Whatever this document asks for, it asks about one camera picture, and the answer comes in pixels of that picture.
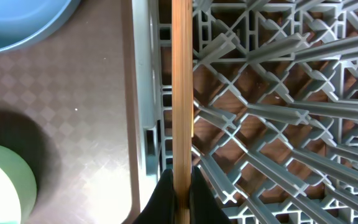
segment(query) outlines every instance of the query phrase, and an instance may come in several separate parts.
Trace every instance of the light green bowl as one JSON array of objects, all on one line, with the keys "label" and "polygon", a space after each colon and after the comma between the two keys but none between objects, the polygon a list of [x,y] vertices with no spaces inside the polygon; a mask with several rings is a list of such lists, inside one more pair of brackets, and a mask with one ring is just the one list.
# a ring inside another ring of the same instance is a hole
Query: light green bowl
[{"label": "light green bowl", "polygon": [[0,146],[0,224],[24,223],[36,198],[37,185],[29,165]]}]

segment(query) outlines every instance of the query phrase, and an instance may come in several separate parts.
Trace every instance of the plastic dish rack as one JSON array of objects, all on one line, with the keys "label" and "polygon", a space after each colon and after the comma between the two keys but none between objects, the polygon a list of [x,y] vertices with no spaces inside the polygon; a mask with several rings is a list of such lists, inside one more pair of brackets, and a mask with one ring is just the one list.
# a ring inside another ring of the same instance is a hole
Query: plastic dish rack
[{"label": "plastic dish rack", "polygon": [[[170,6],[134,5],[143,205],[172,167]],[[193,163],[224,213],[234,223],[358,223],[358,0],[199,0],[193,10]],[[218,134],[199,144],[205,122]],[[252,138],[250,123],[262,125]],[[218,162],[225,153],[229,165]],[[250,169],[265,177],[253,190]],[[274,189],[284,197],[266,202]]]}]

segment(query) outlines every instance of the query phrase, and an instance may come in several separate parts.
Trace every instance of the wooden rod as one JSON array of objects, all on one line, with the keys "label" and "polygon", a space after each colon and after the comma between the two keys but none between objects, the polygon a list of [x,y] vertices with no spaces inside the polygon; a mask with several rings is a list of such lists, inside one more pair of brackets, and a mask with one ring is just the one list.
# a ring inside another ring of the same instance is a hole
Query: wooden rod
[{"label": "wooden rod", "polygon": [[191,132],[193,128],[193,2],[172,1],[172,136],[176,224],[190,223]]}]

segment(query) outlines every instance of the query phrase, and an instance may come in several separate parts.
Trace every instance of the blue plate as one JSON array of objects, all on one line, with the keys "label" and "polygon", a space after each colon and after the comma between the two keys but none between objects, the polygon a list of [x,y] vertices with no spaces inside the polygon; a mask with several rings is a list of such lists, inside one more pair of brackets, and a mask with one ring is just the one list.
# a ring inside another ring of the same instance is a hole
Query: blue plate
[{"label": "blue plate", "polygon": [[0,0],[0,52],[34,44],[59,29],[81,0]]}]

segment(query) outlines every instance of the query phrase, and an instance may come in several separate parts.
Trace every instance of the wooden dowel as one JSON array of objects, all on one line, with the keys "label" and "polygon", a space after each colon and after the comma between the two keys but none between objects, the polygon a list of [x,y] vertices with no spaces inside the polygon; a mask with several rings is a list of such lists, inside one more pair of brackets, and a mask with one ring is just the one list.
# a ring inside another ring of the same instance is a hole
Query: wooden dowel
[{"label": "wooden dowel", "polygon": [[176,224],[190,223],[191,132],[193,128],[193,2],[172,1],[173,188]]}]

